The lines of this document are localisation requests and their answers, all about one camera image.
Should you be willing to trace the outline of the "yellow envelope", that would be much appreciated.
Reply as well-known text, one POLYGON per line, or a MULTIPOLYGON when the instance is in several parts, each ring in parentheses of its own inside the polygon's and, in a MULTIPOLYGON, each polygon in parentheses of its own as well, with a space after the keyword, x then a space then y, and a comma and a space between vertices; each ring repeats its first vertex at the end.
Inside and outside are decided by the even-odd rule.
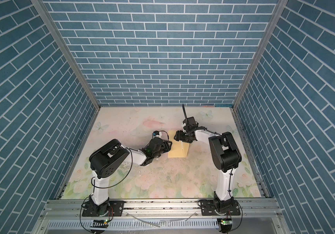
POLYGON ((168 158, 186 158, 189 150, 189 143, 176 141, 174 136, 176 130, 169 130, 168 135, 169 139, 172 142, 171 150, 167 153, 168 158))

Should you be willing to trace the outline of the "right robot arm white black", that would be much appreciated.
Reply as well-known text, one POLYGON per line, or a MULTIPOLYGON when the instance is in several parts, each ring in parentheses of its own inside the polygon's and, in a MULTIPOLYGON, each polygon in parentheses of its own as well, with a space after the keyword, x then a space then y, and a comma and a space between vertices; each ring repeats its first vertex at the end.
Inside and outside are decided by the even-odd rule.
POLYGON ((174 139, 185 143, 201 141, 209 145, 212 161, 219 171, 213 198, 215 210, 220 214, 239 215, 241 210, 233 196, 233 180, 242 156, 233 135, 230 132, 217 134, 200 127, 188 132, 179 130, 174 139))

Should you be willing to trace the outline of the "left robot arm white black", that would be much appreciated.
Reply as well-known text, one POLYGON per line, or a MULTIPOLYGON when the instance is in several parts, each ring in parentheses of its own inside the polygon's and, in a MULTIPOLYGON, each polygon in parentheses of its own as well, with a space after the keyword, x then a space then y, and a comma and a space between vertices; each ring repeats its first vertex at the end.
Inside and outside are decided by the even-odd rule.
POLYGON ((96 206, 108 203, 108 189, 111 188, 109 185, 110 176, 117 172, 123 162, 147 166, 154 159, 169 152, 171 146, 171 141, 161 139, 158 136, 152 138, 146 147, 139 150, 127 148, 117 139, 102 146, 89 157, 94 176, 94 179, 91 180, 94 191, 90 201, 96 206))

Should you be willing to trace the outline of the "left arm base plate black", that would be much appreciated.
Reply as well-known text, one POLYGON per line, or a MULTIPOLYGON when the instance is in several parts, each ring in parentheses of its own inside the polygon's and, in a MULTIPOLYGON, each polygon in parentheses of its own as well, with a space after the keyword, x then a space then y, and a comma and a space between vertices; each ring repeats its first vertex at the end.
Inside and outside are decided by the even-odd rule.
POLYGON ((124 201, 121 200, 110 200, 105 201, 101 205, 96 205, 92 199, 86 201, 82 205, 82 216, 84 217, 95 217, 95 216, 107 216, 115 217, 122 216, 124 209, 124 201))

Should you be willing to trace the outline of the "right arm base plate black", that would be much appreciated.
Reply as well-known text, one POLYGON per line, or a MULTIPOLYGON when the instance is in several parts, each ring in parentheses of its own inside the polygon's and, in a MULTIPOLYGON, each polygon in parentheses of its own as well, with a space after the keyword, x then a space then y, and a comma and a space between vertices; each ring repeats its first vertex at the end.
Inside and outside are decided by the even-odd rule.
POLYGON ((220 201, 218 199, 200 199, 197 201, 197 204, 201 209, 202 216, 233 216, 241 214, 239 203, 235 199, 226 201, 220 201))

